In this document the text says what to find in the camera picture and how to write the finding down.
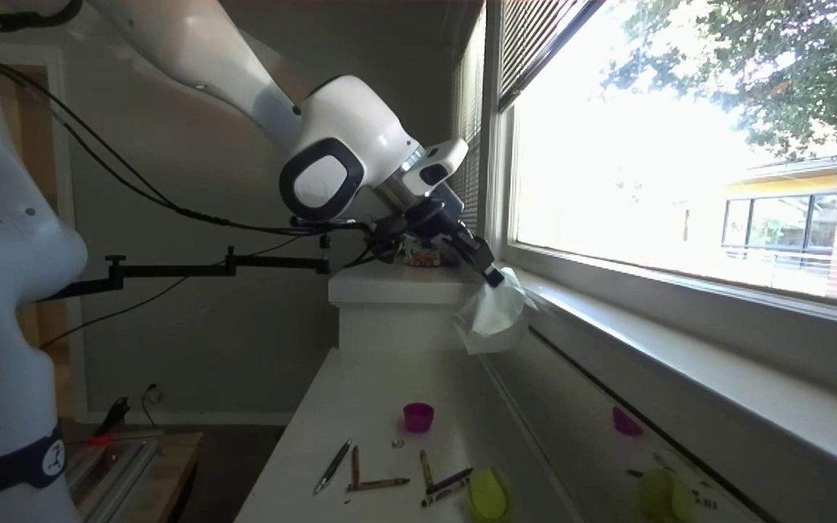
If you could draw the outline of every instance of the yellow object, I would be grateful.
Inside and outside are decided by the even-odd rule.
[[[488,468],[471,474],[471,519],[508,523],[508,495],[501,477]]]
[[[648,470],[641,482],[641,506],[651,523],[692,523],[692,490],[670,468]]]

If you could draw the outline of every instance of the glass pane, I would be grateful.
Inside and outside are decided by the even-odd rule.
[[[513,110],[513,237],[837,300],[837,4],[814,5],[607,0]]]
[[[757,200],[750,219],[750,245],[774,251],[802,251],[808,198],[766,198]]]

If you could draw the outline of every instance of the pink cup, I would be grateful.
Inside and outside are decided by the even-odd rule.
[[[437,406],[430,403],[407,403],[401,410],[407,434],[429,434],[437,419]]]

